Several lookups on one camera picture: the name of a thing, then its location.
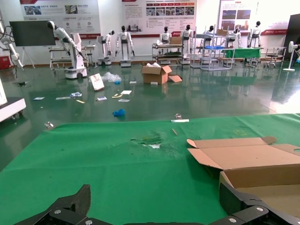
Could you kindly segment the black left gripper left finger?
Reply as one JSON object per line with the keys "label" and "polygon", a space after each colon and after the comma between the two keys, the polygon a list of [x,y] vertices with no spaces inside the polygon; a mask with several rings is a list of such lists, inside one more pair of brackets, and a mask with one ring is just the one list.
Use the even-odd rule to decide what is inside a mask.
{"label": "black left gripper left finger", "polygon": [[91,206],[91,187],[84,184],[77,193],[58,198],[45,211],[18,222],[18,225],[104,225],[88,217]]}

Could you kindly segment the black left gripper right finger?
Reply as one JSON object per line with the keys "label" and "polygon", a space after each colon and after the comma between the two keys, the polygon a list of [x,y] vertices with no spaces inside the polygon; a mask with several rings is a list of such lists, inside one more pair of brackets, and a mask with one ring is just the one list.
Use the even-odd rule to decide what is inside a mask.
{"label": "black left gripper right finger", "polygon": [[219,184],[219,202],[227,217],[212,225],[298,225],[300,219],[268,206],[259,197]]}

